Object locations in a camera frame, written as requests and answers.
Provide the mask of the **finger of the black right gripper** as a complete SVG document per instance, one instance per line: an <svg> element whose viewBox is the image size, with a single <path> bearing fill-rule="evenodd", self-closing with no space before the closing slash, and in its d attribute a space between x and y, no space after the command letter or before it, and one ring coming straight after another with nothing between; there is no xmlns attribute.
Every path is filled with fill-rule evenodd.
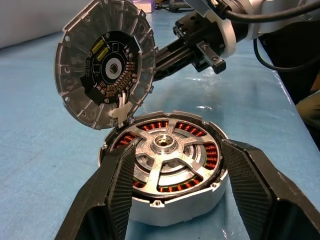
<svg viewBox="0 0 320 240"><path fill-rule="evenodd" d="M184 67L192 64L197 59L197 55L191 49L178 49L169 51L161 49L156 56L156 73L154 81L160 81L173 75Z"/></svg>
<svg viewBox="0 0 320 240"><path fill-rule="evenodd" d="M195 54L191 45L179 38L159 50L156 56L156 64L190 64L194 59Z"/></svg>

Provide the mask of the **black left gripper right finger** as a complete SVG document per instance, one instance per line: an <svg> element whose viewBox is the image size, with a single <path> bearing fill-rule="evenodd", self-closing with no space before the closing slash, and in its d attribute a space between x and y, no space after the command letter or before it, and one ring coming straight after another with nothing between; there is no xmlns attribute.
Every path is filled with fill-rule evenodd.
<svg viewBox="0 0 320 240"><path fill-rule="evenodd" d="M320 240L320 211L261 149L230 139L221 148L250 240Z"/></svg>

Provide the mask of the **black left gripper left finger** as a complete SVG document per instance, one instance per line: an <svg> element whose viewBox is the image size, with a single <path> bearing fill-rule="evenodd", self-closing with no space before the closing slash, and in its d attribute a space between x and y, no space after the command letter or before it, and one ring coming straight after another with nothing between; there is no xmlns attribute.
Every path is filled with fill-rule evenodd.
<svg viewBox="0 0 320 240"><path fill-rule="evenodd" d="M118 147L80 188L54 240L125 240L136 146Z"/></svg>

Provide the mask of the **round silver motor housing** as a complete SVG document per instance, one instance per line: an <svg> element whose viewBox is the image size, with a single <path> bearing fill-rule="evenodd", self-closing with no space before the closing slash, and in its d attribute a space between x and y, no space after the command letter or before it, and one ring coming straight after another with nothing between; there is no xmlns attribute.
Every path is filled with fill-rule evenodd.
<svg viewBox="0 0 320 240"><path fill-rule="evenodd" d="M223 160L221 144L223 140L227 138L227 135L219 126L211 121L205 121L201 116L188 112L173 111L166 113L163 111L158 111L138 116L124 127L112 129L106 135L104 143L99 150L98 162L102 163L105 155L111 152L109 151L108 144L106 144L106 139L108 138L110 133L120 132L129 126L132 126L133 124L140 124L145 121L159 120L161 118L166 118L169 120L178 119L183 121L190 121L194 124L207 123L208 125L215 128L220 135L218 138L218 143ZM133 188L132 207L129 217L132 221L159 227L165 227L180 222L189 221L195 217L210 212L219 203L226 191L228 179L229 175L227 167L223 160L223 171L220 173L219 179L215 181L214 184L204 189L180 196L178 198L169 200L142 199L135 196Z"/></svg>

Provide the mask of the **silver spoked rotor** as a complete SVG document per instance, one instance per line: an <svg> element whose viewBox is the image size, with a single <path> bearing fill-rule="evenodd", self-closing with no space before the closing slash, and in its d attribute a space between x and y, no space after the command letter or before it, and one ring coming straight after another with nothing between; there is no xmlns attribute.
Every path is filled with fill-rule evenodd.
<svg viewBox="0 0 320 240"><path fill-rule="evenodd" d="M160 118L111 132L109 151L134 144L133 192L170 200L205 189L223 171L219 132L205 122Z"/></svg>

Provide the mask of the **round motor lid circuit board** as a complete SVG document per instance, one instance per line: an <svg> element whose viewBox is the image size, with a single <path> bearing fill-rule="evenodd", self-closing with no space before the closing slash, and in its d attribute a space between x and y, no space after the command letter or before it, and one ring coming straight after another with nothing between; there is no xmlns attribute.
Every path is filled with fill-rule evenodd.
<svg viewBox="0 0 320 240"><path fill-rule="evenodd" d="M92 0L64 28L54 79L69 114L95 130L121 128L153 90L154 33L129 0Z"/></svg>

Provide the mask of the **purple box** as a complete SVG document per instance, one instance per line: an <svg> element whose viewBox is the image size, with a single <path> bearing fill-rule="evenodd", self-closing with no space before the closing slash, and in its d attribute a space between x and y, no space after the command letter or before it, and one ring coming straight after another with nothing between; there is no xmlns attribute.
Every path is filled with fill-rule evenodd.
<svg viewBox="0 0 320 240"><path fill-rule="evenodd" d="M133 2L138 9L143 10L147 14L155 10L156 0L134 0Z"/></svg>

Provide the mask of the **blue table cover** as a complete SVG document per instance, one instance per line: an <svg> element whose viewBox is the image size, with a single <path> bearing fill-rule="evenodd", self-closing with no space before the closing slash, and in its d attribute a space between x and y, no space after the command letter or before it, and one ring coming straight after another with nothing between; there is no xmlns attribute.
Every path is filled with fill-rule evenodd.
<svg viewBox="0 0 320 240"><path fill-rule="evenodd" d="M107 130L64 108L54 81L57 33L0 50L0 240L53 240L98 167ZM279 76L241 41L227 69L187 66L157 81L137 115L174 110L261 149L320 211L320 152Z"/></svg>

